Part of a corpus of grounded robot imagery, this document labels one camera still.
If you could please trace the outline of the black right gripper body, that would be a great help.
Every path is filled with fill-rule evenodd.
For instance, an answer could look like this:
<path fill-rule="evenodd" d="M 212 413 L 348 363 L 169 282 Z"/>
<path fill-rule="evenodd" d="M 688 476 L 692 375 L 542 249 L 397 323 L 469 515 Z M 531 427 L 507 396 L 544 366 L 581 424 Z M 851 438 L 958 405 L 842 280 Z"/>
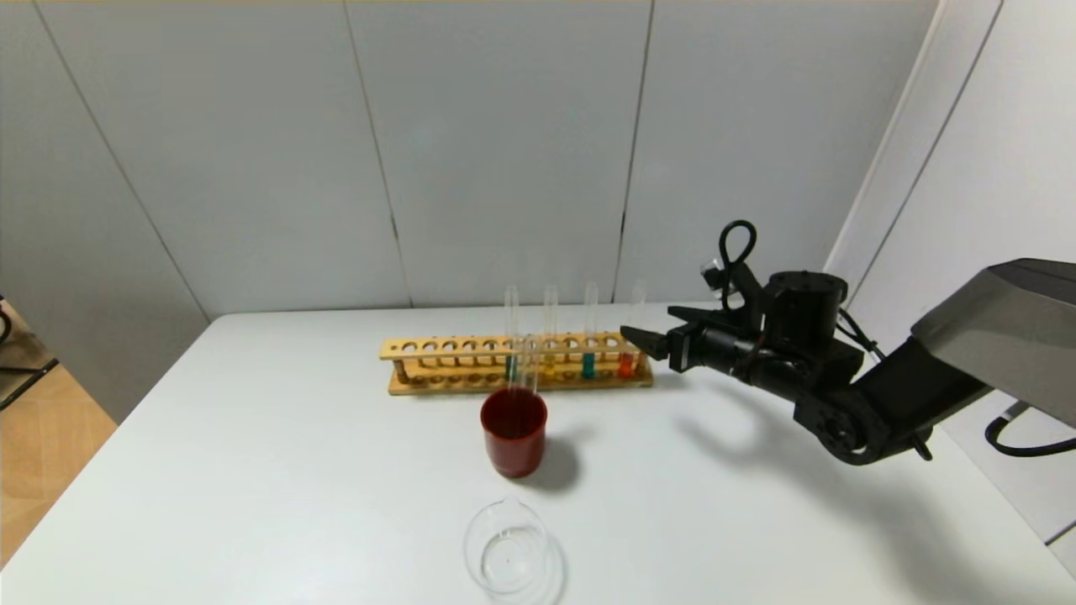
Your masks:
<path fill-rule="evenodd" d="M 667 333 L 668 364 L 684 374 L 704 367 L 733 375 L 733 368 L 749 353 L 749 340 L 721 325 L 692 322 Z"/>

